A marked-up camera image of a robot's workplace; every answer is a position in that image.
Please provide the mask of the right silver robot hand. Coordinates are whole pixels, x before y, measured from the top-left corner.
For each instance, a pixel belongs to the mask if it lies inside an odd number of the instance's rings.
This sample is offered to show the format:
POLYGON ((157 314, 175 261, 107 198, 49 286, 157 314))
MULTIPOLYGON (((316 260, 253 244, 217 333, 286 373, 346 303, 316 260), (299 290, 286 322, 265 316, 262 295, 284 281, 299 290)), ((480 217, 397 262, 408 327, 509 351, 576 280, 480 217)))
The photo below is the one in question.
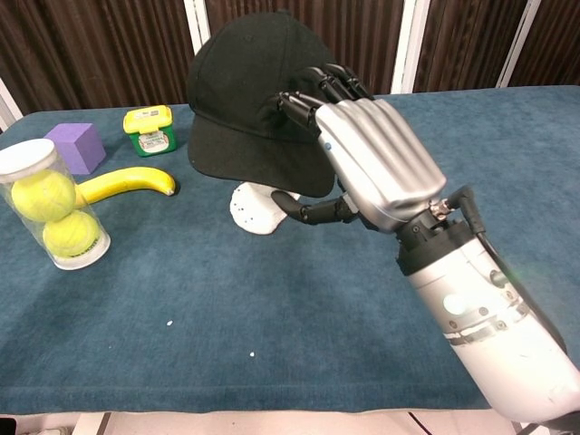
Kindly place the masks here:
POLYGON ((360 219, 392 233, 427 216, 435 224, 451 207, 440 198, 447 179, 410 124, 388 102, 375 99, 353 71, 336 63, 306 67, 296 90, 275 96, 276 108, 311 132, 343 191, 313 205, 275 190, 271 199, 307 225, 360 219))

